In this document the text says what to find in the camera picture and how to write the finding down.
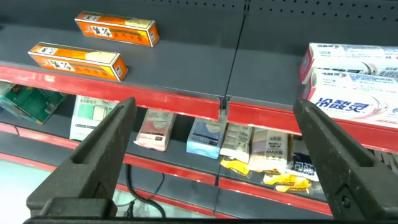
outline store shelf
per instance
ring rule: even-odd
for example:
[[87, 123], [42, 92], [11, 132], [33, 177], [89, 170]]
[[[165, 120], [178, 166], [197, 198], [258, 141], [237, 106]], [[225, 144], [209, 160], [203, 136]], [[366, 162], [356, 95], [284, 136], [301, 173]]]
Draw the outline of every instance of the store shelf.
[[[46, 170], [54, 170], [71, 153], [70, 149], [64, 147], [20, 138], [8, 133], [0, 133], [0, 141], [2, 142], [0, 159]], [[125, 186], [124, 166], [121, 169], [117, 189], [128, 192]], [[131, 175], [132, 185], [140, 190], [139, 193], [143, 196], [150, 196], [162, 180], [161, 173], [140, 167], [133, 167]], [[166, 174], [164, 183], [154, 200], [213, 216], [217, 194], [216, 186]]]
[[[308, 43], [398, 45], [397, 15], [396, 1], [252, 0], [226, 94], [228, 121], [300, 134], [292, 105]], [[368, 148], [398, 152], [398, 129], [338, 123]]]
[[[134, 96], [139, 106], [217, 119], [238, 44], [244, 1], [75, 1], [3, 2], [1, 80], [105, 100]], [[153, 19], [160, 41], [150, 48], [84, 37], [74, 21], [81, 11]], [[118, 83], [43, 70], [27, 54], [40, 41], [119, 52], [129, 73]]]
[[220, 189], [218, 194], [216, 213], [219, 217], [234, 216], [237, 218], [274, 220], [324, 220], [332, 218], [317, 212], [223, 189]]
[[264, 174], [251, 172], [249, 177], [243, 177], [225, 167], [220, 167], [218, 186], [221, 189], [232, 190], [241, 194], [271, 200], [298, 208], [331, 215], [329, 205], [323, 194], [290, 194], [277, 192], [273, 187], [262, 183]]
[[[77, 147], [78, 141], [68, 139], [74, 104], [75, 97], [68, 96], [43, 125], [17, 118], [7, 111], [3, 111], [0, 113], [0, 124], [2, 124], [0, 125], [0, 131], [3, 128], [5, 128], [5, 131], [12, 131], [13, 127], [11, 126], [15, 125], [21, 137], [74, 149]], [[145, 113], [145, 108], [138, 108], [136, 122], [127, 146], [124, 162], [145, 169], [214, 185], [220, 160], [186, 152], [186, 141], [194, 118], [177, 115], [167, 150], [159, 152], [133, 143], [137, 138]]]

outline white toothpaste box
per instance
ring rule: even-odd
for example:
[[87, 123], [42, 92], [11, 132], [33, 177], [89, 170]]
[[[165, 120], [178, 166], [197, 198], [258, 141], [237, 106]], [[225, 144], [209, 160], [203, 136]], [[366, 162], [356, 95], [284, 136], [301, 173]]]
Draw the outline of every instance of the white toothpaste box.
[[398, 47], [310, 43], [298, 71], [303, 84], [315, 68], [398, 78]]
[[88, 96], [76, 96], [69, 138], [84, 140], [117, 104], [118, 102]]
[[398, 128], [398, 79], [314, 69], [303, 97], [332, 118]]

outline yellow package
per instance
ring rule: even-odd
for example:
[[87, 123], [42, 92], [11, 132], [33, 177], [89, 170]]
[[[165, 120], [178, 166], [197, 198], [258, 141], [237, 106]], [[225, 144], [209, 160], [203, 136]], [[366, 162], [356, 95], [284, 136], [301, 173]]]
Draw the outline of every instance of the yellow package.
[[284, 186], [294, 186], [297, 176], [290, 174], [281, 175], [269, 175], [265, 174], [263, 182], [269, 185], [284, 185]]
[[275, 189], [279, 192], [306, 192], [309, 193], [308, 187], [310, 186], [310, 180], [304, 177], [297, 177], [296, 182], [293, 186], [275, 186]]
[[237, 159], [231, 159], [229, 157], [224, 156], [220, 164], [223, 167], [231, 169], [232, 171], [243, 176], [248, 176], [248, 174], [250, 173], [250, 170], [246, 168], [247, 164]]
[[268, 175], [280, 175], [280, 172], [277, 169], [273, 169], [273, 170], [265, 170], [264, 171], [266, 174]]

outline white package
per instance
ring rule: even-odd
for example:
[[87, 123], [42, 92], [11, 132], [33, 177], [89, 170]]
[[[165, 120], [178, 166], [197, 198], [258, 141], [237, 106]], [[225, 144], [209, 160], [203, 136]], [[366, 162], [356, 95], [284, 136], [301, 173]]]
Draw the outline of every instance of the white package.
[[283, 174], [287, 165], [288, 135], [280, 131], [254, 128], [249, 170], [274, 170]]
[[398, 79], [316, 69], [303, 97], [332, 118], [398, 128]]
[[174, 119], [173, 113], [148, 109], [134, 143], [149, 149], [165, 151]]
[[300, 66], [303, 84], [315, 68], [398, 78], [398, 47], [310, 43]]
[[252, 127], [229, 124], [220, 150], [220, 155], [229, 156], [239, 161], [249, 162], [249, 141]]
[[117, 104], [88, 96], [76, 96], [69, 138], [84, 140]]

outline floor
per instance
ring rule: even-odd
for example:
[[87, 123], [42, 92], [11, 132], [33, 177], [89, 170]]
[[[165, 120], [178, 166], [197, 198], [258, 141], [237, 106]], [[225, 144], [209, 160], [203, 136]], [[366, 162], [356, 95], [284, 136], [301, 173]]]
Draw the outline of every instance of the floor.
[[[30, 217], [25, 201], [29, 194], [50, 174], [34, 167], [0, 161], [0, 223], [20, 224]], [[113, 200], [118, 206], [117, 216], [122, 217], [134, 197], [126, 192], [115, 191]], [[181, 208], [158, 202], [167, 218], [210, 218]], [[159, 211], [138, 200], [134, 205], [136, 217], [160, 217]]]

